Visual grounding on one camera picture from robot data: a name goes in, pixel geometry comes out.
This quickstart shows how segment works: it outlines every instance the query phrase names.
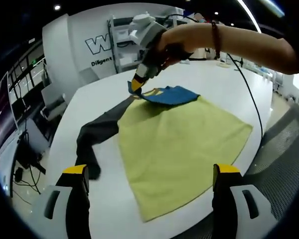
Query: blue cloth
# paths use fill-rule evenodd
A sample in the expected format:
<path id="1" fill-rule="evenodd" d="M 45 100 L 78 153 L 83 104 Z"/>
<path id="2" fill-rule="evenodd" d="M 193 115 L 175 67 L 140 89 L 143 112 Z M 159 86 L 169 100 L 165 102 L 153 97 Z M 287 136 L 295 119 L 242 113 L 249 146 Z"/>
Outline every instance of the blue cloth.
<path id="1" fill-rule="evenodd" d="M 166 88 L 157 88 L 158 92 L 162 92 L 157 95 L 145 96 L 142 94 L 141 89 L 138 89 L 136 92 L 132 91 L 131 83 L 128 81 L 129 92 L 132 95 L 137 95 L 138 97 L 153 103 L 165 104 L 165 105 L 181 105 L 195 101 L 198 98 L 198 94 L 189 91 L 181 86 L 169 87 Z"/>

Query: yellow towel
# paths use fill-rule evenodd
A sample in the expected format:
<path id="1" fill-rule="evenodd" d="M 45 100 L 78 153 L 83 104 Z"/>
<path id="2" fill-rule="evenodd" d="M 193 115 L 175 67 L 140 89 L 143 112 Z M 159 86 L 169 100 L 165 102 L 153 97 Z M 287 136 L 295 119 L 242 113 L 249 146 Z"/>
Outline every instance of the yellow towel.
<path id="1" fill-rule="evenodd" d="M 135 100 L 118 125 L 126 175 L 145 222 L 211 187 L 213 164 L 232 164 L 252 131 L 202 97 L 178 107 Z"/>

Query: human arm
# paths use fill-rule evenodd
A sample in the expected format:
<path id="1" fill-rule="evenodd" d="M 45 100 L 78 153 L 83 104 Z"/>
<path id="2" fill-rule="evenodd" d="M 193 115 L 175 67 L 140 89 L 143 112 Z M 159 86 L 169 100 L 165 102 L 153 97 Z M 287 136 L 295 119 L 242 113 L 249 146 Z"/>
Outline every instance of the human arm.
<path id="1" fill-rule="evenodd" d="M 218 30 L 221 51 L 285 74 L 299 73 L 296 53 L 284 39 L 276 39 L 266 34 L 224 25 L 218 25 Z M 194 23 L 172 28 L 162 35 L 157 48 L 159 51 L 163 51 L 171 43 L 182 43 L 187 52 L 193 52 L 197 48 L 214 48 L 211 24 Z M 164 67 L 178 61 L 169 58 Z"/>

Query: white round table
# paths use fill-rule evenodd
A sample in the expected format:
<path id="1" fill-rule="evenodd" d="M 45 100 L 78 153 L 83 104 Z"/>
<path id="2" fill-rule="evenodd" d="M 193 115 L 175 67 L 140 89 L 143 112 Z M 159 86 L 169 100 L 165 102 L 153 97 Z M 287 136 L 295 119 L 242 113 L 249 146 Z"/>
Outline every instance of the white round table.
<path id="1" fill-rule="evenodd" d="M 180 85 L 202 95 L 218 107 L 253 126 L 253 131 L 234 165 L 245 174 L 261 141 L 260 124 L 247 86 L 234 66 L 222 68 L 217 61 L 176 64 L 148 81 L 143 92 Z M 265 129 L 272 99 L 272 82 L 242 69 L 256 101 Z M 127 81 L 135 70 L 113 75 L 80 88 L 66 109 L 56 131 L 46 168 L 46 184 L 54 185 L 62 171 L 76 161 L 76 139 L 81 127 L 125 100 Z M 99 180 L 90 180 L 90 232 L 98 239 L 168 239 L 189 229 L 212 212 L 210 188 L 187 205 L 143 223 L 125 176 L 117 136 L 94 145 L 102 169 Z"/>

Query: bracelet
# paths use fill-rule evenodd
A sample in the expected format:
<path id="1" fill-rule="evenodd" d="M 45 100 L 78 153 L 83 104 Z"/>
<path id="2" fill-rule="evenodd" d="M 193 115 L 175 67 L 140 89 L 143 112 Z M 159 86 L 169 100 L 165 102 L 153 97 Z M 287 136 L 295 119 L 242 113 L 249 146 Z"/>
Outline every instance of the bracelet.
<path id="1" fill-rule="evenodd" d="M 214 20 L 211 22 L 211 29 L 213 34 L 214 46 L 216 50 L 216 58 L 218 59 L 220 58 L 220 35 L 219 35 L 217 24 Z"/>

